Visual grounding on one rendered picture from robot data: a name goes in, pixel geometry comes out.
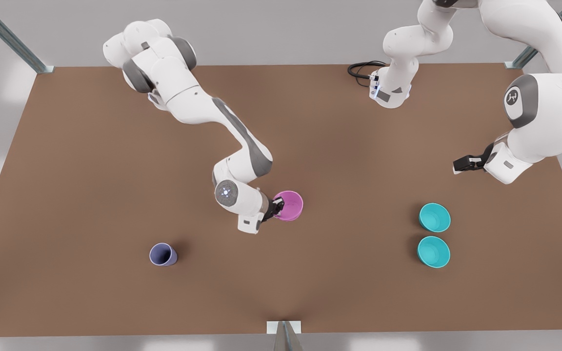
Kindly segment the pink bowl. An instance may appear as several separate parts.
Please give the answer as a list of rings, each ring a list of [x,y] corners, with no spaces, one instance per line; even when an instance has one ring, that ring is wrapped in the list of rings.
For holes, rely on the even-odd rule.
[[[275,218],[283,221],[293,221],[301,215],[303,199],[297,192],[283,191],[275,196],[274,201],[277,202],[278,198],[281,198],[283,207],[274,215]]]

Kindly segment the teal bowl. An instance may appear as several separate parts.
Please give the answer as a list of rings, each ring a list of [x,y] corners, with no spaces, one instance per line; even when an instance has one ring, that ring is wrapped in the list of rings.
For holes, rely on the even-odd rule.
[[[447,243],[441,238],[428,236],[420,240],[417,246],[417,255],[424,265],[439,269],[450,262],[451,251]]]
[[[419,222],[432,233],[443,233],[451,225],[451,215],[443,205],[428,203],[420,209]]]

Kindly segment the purple-blue cup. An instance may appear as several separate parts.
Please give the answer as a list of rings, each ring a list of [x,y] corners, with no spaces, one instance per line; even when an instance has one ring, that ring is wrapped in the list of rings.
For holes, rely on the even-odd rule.
[[[149,259],[156,266],[167,267],[178,261],[178,253],[167,243],[157,243],[150,249]]]

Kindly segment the silver frame post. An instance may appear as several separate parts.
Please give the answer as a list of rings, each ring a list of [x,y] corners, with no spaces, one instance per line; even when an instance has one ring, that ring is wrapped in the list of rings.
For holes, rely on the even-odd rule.
[[[301,333],[301,321],[267,321],[267,334],[275,334],[273,351],[303,351]]]
[[[546,0],[511,0],[506,38],[533,47],[549,73],[562,74],[562,19]]]
[[[37,74],[49,74],[54,72],[55,67],[45,65],[18,36],[2,22],[2,20],[0,20],[0,39]]]

